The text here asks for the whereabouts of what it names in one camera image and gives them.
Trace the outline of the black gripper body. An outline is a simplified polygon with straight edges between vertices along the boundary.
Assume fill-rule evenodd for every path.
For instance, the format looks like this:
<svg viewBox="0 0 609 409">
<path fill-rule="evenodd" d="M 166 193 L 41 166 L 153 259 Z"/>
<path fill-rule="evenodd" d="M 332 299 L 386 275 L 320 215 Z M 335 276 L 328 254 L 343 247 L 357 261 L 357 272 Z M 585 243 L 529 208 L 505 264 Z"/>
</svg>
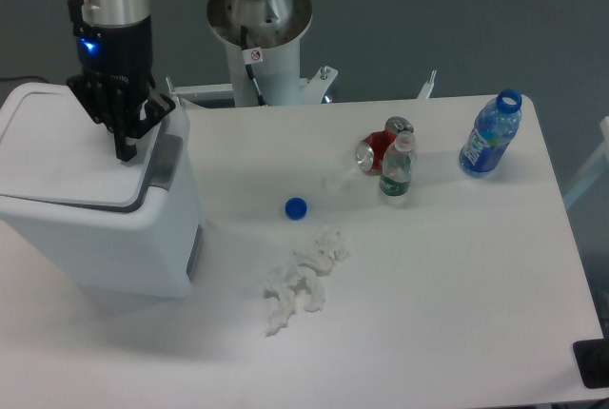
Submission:
<svg viewBox="0 0 609 409">
<path fill-rule="evenodd" d="M 155 85 L 151 75 L 151 18 L 127 26 L 93 26 L 79 20 L 73 24 L 82 73 L 104 86 L 111 102 L 122 91 L 124 107 L 139 116 L 149 89 Z"/>
</svg>

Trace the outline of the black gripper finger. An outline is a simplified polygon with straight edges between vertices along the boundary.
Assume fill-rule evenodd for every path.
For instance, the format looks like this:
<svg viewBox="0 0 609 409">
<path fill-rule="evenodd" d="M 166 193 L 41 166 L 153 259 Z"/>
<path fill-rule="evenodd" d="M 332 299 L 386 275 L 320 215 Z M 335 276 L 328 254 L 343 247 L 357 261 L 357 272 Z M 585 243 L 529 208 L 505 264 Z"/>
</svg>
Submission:
<svg viewBox="0 0 609 409">
<path fill-rule="evenodd" d="M 109 132 L 115 130 L 103 85 L 84 74 L 70 76 L 66 85 L 95 124 L 104 125 Z"/>
<path fill-rule="evenodd" d="M 165 94 L 150 94 L 144 103 L 145 117 L 140 118 L 122 107 L 124 102 L 123 97 L 120 97 L 116 114 L 116 157 L 122 162 L 128 162 L 137 154 L 137 146 L 130 140 L 143 138 L 176 108 L 176 104 Z"/>
</svg>

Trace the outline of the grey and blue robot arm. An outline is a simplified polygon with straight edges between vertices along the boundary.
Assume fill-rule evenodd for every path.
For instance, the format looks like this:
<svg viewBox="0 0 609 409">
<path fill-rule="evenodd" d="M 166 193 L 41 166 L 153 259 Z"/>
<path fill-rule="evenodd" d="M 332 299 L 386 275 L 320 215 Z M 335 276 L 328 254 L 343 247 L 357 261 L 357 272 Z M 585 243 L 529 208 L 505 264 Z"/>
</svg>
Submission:
<svg viewBox="0 0 609 409">
<path fill-rule="evenodd" d="M 151 74 L 149 0 L 68 0 L 80 74 L 67 85 L 85 112 L 112 134 L 117 159 L 127 162 L 136 142 L 175 108 Z M 306 23 L 295 0 L 224 0 L 209 24 L 240 49 L 275 48 Z"/>
</svg>

